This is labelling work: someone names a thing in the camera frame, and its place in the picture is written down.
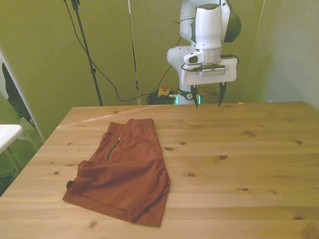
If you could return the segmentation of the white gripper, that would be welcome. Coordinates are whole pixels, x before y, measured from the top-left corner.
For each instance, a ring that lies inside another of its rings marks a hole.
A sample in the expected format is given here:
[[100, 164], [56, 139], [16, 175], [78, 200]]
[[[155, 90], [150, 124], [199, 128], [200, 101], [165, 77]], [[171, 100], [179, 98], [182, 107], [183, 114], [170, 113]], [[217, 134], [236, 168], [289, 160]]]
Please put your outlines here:
[[191, 86], [191, 94], [196, 108], [198, 108], [197, 85], [219, 83], [218, 106], [221, 106], [228, 82], [237, 78], [237, 57], [222, 58], [221, 62], [213, 65], [187, 65], [181, 66], [181, 82]]

